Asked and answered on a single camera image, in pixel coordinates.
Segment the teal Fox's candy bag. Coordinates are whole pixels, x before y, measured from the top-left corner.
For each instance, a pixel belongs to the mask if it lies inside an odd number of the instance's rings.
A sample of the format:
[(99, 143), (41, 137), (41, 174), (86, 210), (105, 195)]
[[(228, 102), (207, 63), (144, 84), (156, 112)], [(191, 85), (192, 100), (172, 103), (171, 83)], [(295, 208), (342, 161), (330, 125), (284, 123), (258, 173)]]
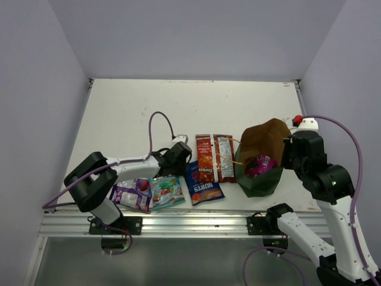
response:
[(176, 176), (149, 179), (152, 209), (160, 210), (185, 202), (180, 180)]

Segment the blue Burts chips bag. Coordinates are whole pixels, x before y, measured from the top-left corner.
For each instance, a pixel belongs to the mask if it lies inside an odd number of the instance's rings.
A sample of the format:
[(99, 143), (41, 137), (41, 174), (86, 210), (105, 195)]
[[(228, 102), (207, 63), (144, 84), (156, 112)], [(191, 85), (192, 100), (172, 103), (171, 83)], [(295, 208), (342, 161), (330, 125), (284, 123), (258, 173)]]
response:
[(219, 183), (201, 182), (199, 180), (199, 169), (197, 161), (188, 163), (186, 168), (185, 182), (193, 206), (196, 206), (200, 203), (225, 198)]

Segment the green paper bag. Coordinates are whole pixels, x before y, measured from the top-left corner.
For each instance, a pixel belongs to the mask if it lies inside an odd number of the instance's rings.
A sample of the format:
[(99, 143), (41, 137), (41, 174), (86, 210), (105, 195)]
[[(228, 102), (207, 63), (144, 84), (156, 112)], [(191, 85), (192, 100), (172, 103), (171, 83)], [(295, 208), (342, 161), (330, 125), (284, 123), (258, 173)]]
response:
[(280, 119), (244, 130), (235, 157), (222, 156), (235, 168), (235, 179), (248, 198), (272, 195), (283, 173), (283, 140), (291, 134)]

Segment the purple silver candy bag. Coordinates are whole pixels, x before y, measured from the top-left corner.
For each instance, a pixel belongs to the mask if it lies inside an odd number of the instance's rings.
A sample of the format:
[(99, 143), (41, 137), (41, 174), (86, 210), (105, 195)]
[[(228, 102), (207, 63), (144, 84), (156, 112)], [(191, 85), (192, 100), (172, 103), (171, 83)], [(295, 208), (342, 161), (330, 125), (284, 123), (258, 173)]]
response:
[(115, 204), (149, 212), (152, 199), (151, 187), (147, 179), (132, 179), (113, 186), (110, 200)]

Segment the red snack bag back side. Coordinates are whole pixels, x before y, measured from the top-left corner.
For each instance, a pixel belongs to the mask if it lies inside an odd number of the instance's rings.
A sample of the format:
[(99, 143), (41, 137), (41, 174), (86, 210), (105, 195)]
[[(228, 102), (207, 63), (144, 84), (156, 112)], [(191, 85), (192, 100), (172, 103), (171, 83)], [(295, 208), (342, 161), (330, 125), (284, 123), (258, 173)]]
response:
[(231, 135), (214, 134), (218, 182), (235, 183), (235, 154)]

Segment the magenta grape candy bag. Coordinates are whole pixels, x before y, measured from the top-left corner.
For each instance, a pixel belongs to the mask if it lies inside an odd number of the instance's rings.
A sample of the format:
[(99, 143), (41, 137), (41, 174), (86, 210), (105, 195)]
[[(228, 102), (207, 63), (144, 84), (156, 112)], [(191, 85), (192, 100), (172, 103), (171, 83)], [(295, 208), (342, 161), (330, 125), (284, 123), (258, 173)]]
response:
[(244, 175), (254, 178), (277, 167), (277, 161), (268, 155), (262, 154), (250, 157), (245, 162)]

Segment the red Doritos chip bag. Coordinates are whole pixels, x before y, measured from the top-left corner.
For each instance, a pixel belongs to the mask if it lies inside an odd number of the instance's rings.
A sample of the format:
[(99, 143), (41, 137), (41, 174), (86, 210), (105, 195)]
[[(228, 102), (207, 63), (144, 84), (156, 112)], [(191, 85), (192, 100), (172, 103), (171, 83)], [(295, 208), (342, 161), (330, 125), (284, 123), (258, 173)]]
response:
[(199, 180), (204, 183), (215, 182), (214, 141), (210, 134), (196, 135)]

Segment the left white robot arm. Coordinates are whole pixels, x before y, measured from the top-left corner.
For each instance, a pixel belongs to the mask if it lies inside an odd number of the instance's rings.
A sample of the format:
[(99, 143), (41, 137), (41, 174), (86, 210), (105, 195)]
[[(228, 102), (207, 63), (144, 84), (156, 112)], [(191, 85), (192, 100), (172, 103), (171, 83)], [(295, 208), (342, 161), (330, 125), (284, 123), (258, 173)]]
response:
[(192, 150), (185, 142), (173, 144), (165, 153), (154, 151), (148, 158), (106, 158), (94, 152), (64, 179), (76, 206), (97, 217), (109, 233), (117, 234), (124, 226), (120, 209), (107, 198), (110, 189), (131, 179), (183, 176)]

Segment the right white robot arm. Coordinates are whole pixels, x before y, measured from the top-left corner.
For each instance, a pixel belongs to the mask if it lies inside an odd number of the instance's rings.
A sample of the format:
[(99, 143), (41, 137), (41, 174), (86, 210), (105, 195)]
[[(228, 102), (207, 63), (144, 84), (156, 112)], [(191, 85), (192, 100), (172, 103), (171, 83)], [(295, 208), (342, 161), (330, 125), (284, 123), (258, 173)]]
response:
[(284, 143), (282, 166), (292, 169), (316, 200), (333, 243), (323, 241), (285, 203), (267, 210), (266, 229), (297, 243), (316, 267), (322, 285), (380, 285), (380, 269), (353, 221), (355, 189), (348, 171), (327, 162), (323, 138), (315, 131), (297, 131)]

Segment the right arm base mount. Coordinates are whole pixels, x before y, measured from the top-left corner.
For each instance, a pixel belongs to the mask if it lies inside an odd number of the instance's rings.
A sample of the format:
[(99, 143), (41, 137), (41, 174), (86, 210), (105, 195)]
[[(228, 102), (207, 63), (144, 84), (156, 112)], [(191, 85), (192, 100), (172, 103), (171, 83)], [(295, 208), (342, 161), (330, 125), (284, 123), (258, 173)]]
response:
[(269, 250), (270, 247), (288, 248), (288, 236), (278, 229), (275, 220), (270, 215), (256, 212), (248, 216), (246, 228), (249, 236), (260, 237), (263, 246)]

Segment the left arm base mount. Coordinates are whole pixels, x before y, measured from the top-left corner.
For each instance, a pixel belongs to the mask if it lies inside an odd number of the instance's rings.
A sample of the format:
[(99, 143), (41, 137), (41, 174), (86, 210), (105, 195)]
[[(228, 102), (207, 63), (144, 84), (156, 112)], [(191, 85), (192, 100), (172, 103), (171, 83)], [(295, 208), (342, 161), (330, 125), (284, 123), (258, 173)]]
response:
[(88, 217), (89, 234), (101, 235), (101, 248), (105, 254), (115, 256), (127, 252), (133, 243), (133, 236), (142, 232), (143, 219), (140, 216), (122, 216), (111, 225), (97, 217)]

